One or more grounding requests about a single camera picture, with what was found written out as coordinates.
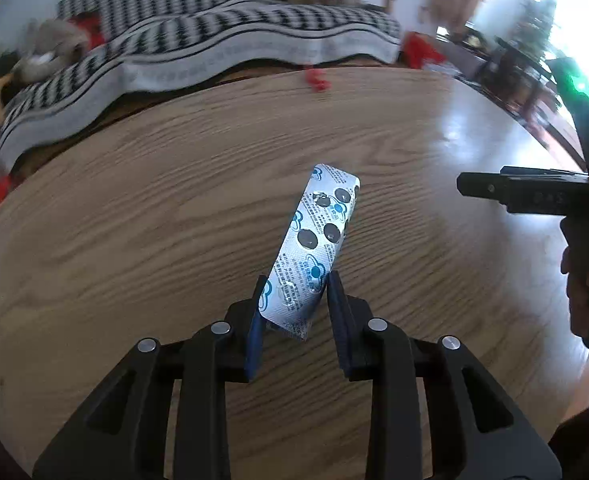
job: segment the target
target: silver foil blister pack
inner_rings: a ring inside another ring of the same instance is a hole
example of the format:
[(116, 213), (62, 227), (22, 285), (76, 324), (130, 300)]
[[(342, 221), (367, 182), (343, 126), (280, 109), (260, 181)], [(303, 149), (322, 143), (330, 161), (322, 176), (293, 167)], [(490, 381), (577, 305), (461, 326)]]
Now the silver foil blister pack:
[(305, 340), (355, 209), (359, 179), (325, 164), (313, 169), (274, 261), (258, 309)]

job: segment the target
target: triangular cutout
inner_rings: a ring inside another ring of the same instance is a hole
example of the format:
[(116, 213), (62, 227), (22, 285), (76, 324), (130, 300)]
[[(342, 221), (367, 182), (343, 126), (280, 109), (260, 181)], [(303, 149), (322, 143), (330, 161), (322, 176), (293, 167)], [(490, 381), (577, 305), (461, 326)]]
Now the triangular cutout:
[(126, 415), (126, 404), (135, 376), (136, 373), (131, 370), (119, 379), (88, 417), (89, 428), (113, 435), (119, 433)]
[(490, 433), (511, 426), (514, 422), (512, 413), (497, 399), (479, 374), (473, 368), (464, 368), (462, 373), (473, 404), (477, 429), (481, 433)]

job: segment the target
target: stuffed animal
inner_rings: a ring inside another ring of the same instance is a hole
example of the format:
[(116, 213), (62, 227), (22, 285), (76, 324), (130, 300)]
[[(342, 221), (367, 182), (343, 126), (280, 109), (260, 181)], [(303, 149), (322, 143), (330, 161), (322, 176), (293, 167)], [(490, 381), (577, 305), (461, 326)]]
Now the stuffed animal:
[(76, 63), (90, 51), (90, 35), (83, 28), (63, 20), (45, 20), (28, 25), (21, 60), (14, 72), (21, 84), (43, 81)]

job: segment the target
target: wooden table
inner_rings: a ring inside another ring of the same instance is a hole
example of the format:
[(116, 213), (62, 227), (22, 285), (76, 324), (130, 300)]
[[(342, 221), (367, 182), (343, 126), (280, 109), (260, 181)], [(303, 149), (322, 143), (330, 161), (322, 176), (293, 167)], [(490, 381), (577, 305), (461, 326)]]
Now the wooden table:
[[(139, 338), (187, 338), (249, 297), (316, 162), (363, 184), (336, 266), (347, 293), (411, 336), (458, 335), (551, 436), (587, 354), (558, 219), (464, 198), (455, 179), (554, 161), (441, 75), (328, 78), (323, 94), (287, 73), (151, 108), (0, 206), (0, 438), (25, 469)], [(228, 388), (233, 477), (361, 478), (370, 394), (343, 379), (324, 303), (305, 344), (268, 335), (257, 380)]]

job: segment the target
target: green light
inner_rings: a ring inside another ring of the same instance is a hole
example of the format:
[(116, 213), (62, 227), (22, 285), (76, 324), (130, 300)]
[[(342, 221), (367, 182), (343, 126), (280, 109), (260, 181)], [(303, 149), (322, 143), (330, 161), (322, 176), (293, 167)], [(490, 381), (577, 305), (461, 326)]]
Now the green light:
[(574, 75), (570, 75), (572, 86), (574, 89), (579, 92), (580, 94), (584, 94), (589, 99), (589, 84), (588, 82), (581, 76), (575, 77)]

